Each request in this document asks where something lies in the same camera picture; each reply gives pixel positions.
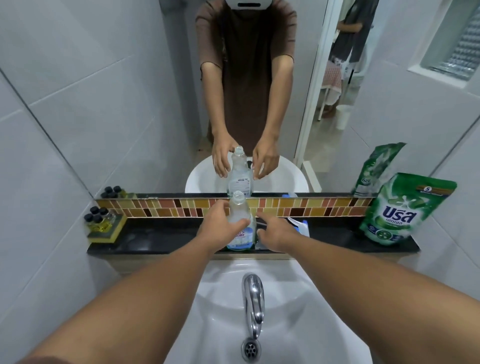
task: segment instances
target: glass block window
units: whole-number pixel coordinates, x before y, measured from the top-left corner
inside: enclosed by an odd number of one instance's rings
[[[421,67],[469,80],[480,64],[480,1],[453,0]]]

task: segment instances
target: chrome faucet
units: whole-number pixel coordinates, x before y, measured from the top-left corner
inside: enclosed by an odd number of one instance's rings
[[[242,281],[242,292],[247,329],[251,338],[256,340],[262,331],[265,315],[264,287],[260,277],[253,273],[245,275]]]

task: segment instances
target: bottle label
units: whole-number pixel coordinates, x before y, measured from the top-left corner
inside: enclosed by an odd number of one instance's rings
[[[246,197],[250,197],[250,178],[238,178],[237,180],[230,181],[228,190],[230,193],[242,191]]]
[[[237,236],[227,245],[228,249],[244,250],[249,249],[253,245],[253,229],[244,228]]]

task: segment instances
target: black countertop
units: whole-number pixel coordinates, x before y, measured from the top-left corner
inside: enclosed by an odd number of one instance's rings
[[[201,218],[129,218],[117,241],[92,243],[91,255],[169,254],[193,239]],[[412,237],[391,246],[372,242],[358,230],[363,217],[304,218],[310,237],[362,253],[417,253],[420,248]],[[222,249],[216,254],[271,254],[267,249],[235,252]]]

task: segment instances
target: white bucket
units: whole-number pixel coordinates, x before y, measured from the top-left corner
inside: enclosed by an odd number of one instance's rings
[[[351,105],[338,105],[336,107],[336,128],[338,130],[345,130],[347,126],[348,119],[350,118],[350,113],[352,111]]]

